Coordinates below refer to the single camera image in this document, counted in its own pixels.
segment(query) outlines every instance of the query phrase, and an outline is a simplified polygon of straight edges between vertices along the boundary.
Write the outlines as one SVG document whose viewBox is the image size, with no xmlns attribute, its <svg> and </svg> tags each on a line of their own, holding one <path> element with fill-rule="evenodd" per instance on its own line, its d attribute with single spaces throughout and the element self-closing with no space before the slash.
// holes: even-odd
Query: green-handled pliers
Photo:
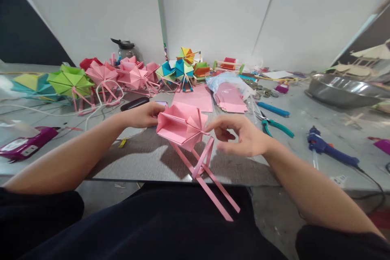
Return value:
<svg viewBox="0 0 390 260">
<path fill-rule="evenodd" d="M 275 127 L 275 128 L 278 128 L 280 130 L 282 130 L 284 133 L 286 133 L 288 136 L 290 136 L 291 138 L 294 138 L 294 133 L 292 133 L 290 131 L 290 129 L 288 129 L 287 127 L 283 126 L 282 124 L 279 124 L 278 122 L 275 122 L 274 120 L 270 120 L 266 117 L 266 115 L 264 115 L 264 113 L 262 111 L 260 112 L 256 112 L 256 116 L 257 118 L 259 118 L 261 120 L 261 124 L 263 126 L 263 132 L 265 134 L 268 134 L 269 136 L 272 137 L 271 133 L 269 132 L 268 130 L 268 124 Z"/>
</svg>

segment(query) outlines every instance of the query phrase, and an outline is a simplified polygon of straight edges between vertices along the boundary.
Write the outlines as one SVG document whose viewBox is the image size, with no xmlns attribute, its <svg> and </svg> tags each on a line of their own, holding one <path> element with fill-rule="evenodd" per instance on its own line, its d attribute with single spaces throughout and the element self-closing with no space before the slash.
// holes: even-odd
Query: purple object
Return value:
<svg viewBox="0 0 390 260">
<path fill-rule="evenodd" d="M 277 87 L 275 87 L 275 90 L 280 93 L 287 93 L 288 92 L 288 85 L 281 83 Z"/>
<path fill-rule="evenodd" d="M 382 139 L 374 143 L 374 145 L 379 148 L 380 150 L 383 150 L 385 153 L 390 155 L 390 140 L 389 139 Z"/>
<path fill-rule="evenodd" d="M 52 127 L 35 127 L 40 133 L 35 137 L 19 137 L 0 148 L 0 156 L 10 160 L 24 160 L 53 139 L 58 132 Z"/>
</svg>

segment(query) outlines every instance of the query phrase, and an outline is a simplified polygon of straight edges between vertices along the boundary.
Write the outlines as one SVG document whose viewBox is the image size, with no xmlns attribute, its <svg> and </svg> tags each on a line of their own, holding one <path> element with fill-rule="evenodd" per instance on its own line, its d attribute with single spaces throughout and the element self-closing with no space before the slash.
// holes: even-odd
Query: metal bowl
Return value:
<svg viewBox="0 0 390 260">
<path fill-rule="evenodd" d="M 331 74 L 312 77 L 308 94 L 338 108 L 362 108 L 390 99 L 390 91 L 375 85 Z"/>
</svg>

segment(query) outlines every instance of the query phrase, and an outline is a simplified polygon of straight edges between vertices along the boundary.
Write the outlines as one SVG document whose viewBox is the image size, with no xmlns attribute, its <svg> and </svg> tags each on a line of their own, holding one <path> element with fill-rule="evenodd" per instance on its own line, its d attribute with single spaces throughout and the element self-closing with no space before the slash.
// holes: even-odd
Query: table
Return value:
<svg viewBox="0 0 390 260">
<path fill-rule="evenodd" d="M 33 71 L 31 65 L 4 65 L 3 71 Z M 55 66 L 38 66 L 34 70 L 40 72 L 54 72 L 58 70 Z M 264 87 L 273 88 L 276 83 L 273 81 L 262 80 L 259 82 Z M 337 149 L 350 156 L 356 156 L 360 159 L 359 166 L 370 176 L 379 182 L 384 190 L 390 190 L 390 176 L 386 173 L 384 165 L 390 161 L 390 156 L 375 147 L 368 136 L 389 138 L 390 119 L 387 116 L 377 114 L 370 109 L 340 110 L 326 106 L 310 97 L 304 91 L 308 87 L 308 82 L 303 82 L 299 86 L 290 87 L 287 94 L 279 98 L 262 98 L 263 102 L 282 108 L 291 113 L 289 118 L 283 118 L 267 110 L 263 112 L 276 122 L 286 125 L 295 133 L 295 138 L 291 139 L 283 132 L 271 127 L 273 136 L 282 144 L 291 149 L 296 155 L 312 165 L 312 152 L 308 149 L 306 140 L 307 132 L 315 125 L 322 134 L 322 137 L 328 143 L 333 143 Z M 131 101 L 140 95 L 127 93 L 125 101 Z M 166 101 L 171 104 L 173 95 L 159 93 L 152 100 Z M 17 110 L 13 107 L 2 106 L 4 104 L 23 103 L 27 106 L 36 106 L 42 104 L 39 101 L 18 100 L 0 102 L 1 117 L 20 119 L 33 126 L 51 126 L 58 127 L 79 127 L 84 128 L 84 116 L 66 116 L 55 117 L 30 110 Z M 223 111 L 213 101 L 214 112 L 207 113 L 209 121 L 217 115 L 223 114 Z M 105 118 L 119 112 L 120 106 L 104 107 L 102 111 L 94 114 L 89 120 L 88 127 L 97 125 Z M 59 106 L 56 104 L 45 104 L 37 108 L 54 114 L 69 114 L 74 112 L 71 106 Z M 360 123 L 361 129 L 355 126 L 345 126 L 342 118 L 346 115 L 357 115 L 364 113 L 363 122 Z M 251 113 L 245 114 L 251 121 L 255 121 Z M 25 166 L 44 155 L 56 146 L 79 135 L 79 131 L 64 130 L 57 137 L 46 144 L 41 150 L 31 158 L 7 164 L 5 158 L 0 158 L 0 176 L 13 176 Z M 100 162 L 89 175 L 91 180 L 109 180 L 109 181 L 166 181 L 166 182 L 192 182 L 192 178 L 187 167 L 180 160 L 179 156 L 169 145 L 168 141 L 156 135 L 156 128 L 126 129 L 119 137 L 130 138 L 123 148 L 118 148 L 120 141 L 115 142 L 109 151 L 103 156 Z M 202 143 L 196 145 L 195 150 L 200 154 L 208 141 L 205 136 Z M 191 163 L 195 164 L 196 159 L 192 154 L 184 151 Z M 340 175 L 347 176 L 344 189 L 373 191 L 377 186 L 369 179 L 351 169 L 350 167 L 323 154 L 318 155 L 319 170 L 328 177 Z M 226 155 L 216 150 L 214 146 L 210 169 L 225 184 L 243 184 L 247 186 L 279 186 L 274 178 L 267 162 L 261 156 L 255 158 L 240 158 Z M 211 182 L 210 178 L 205 178 L 206 182 Z"/>
</svg>

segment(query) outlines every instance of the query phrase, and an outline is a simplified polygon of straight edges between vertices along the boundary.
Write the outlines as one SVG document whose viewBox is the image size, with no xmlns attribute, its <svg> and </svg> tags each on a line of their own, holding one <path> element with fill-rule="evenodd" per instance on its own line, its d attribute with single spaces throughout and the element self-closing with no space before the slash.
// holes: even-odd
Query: blue glue gun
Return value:
<svg viewBox="0 0 390 260">
<path fill-rule="evenodd" d="M 359 160 L 355 157 L 346 155 L 345 153 L 337 150 L 336 148 L 327 144 L 321 137 L 321 132 L 316 127 L 312 127 L 308 134 L 309 149 L 315 150 L 317 153 L 326 153 L 334 159 L 350 165 L 354 168 L 358 168 Z"/>
</svg>

